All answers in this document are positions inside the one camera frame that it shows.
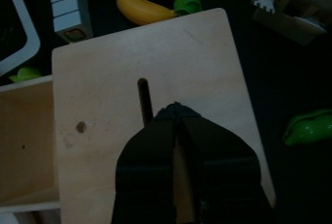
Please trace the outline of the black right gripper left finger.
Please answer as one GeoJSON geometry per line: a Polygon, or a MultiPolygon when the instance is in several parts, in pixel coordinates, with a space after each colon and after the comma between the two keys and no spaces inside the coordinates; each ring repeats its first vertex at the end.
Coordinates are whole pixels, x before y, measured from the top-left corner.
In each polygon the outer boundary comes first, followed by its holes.
{"type": "Polygon", "coordinates": [[[112,224],[176,224],[175,140],[179,103],[126,143],[116,168],[112,224]]]}

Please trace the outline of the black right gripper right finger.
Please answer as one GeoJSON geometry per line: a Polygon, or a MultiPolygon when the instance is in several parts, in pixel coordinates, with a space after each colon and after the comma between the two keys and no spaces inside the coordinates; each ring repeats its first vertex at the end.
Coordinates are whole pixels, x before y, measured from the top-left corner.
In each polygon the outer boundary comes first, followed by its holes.
{"type": "Polygon", "coordinates": [[[176,105],[197,224],[274,224],[253,148],[225,127],[176,105]]]}

